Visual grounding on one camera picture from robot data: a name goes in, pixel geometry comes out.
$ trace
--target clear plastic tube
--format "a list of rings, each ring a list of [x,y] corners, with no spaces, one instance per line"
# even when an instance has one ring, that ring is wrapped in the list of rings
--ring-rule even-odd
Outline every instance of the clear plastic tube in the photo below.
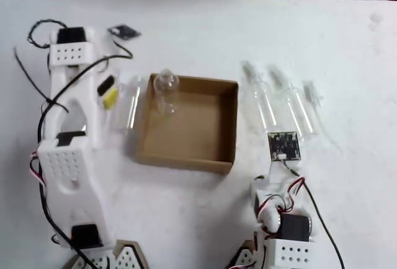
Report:
[[[243,70],[249,84],[248,96],[249,102],[251,102],[249,106],[253,108],[253,114],[257,115],[256,119],[261,124],[261,128],[267,133],[278,131],[279,123],[274,110],[274,99],[270,87],[259,77],[252,64],[245,61]]]
[[[316,135],[317,129],[313,121],[313,112],[303,92],[291,86],[283,93],[283,98],[287,103],[288,114],[301,141]]]

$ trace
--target brown cardboard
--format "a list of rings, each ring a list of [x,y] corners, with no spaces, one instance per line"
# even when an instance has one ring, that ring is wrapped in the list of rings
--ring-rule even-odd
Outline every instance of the brown cardboard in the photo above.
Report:
[[[227,174],[236,153],[238,84],[179,76],[177,112],[161,115],[152,74],[136,159],[142,164]]]

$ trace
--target white 3d printed part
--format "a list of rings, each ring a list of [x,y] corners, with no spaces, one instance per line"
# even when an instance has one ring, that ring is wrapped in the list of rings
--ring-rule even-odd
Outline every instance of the white 3d printed part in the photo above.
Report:
[[[44,140],[37,154],[54,222],[69,238],[73,226],[95,224],[104,248],[112,248],[115,241],[110,232],[110,213],[95,179],[89,138],[75,136],[67,146],[59,146],[58,139]],[[62,237],[58,238],[63,247],[68,247]]]
[[[307,269],[315,268],[312,242],[271,239],[265,241],[267,266]]]

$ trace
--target glass vial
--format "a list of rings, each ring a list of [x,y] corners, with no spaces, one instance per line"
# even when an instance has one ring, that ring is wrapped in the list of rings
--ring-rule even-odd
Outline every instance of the glass vial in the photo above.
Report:
[[[161,71],[154,79],[157,108],[161,114],[173,114],[177,110],[179,78],[169,69]]]

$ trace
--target yellow component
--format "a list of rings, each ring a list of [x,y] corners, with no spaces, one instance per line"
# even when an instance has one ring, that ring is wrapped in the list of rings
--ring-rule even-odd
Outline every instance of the yellow component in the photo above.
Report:
[[[104,96],[104,107],[106,110],[110,110],[114,104],[116,104],[118,98],[118,88],[113,87],[111,90],[106,92]]]

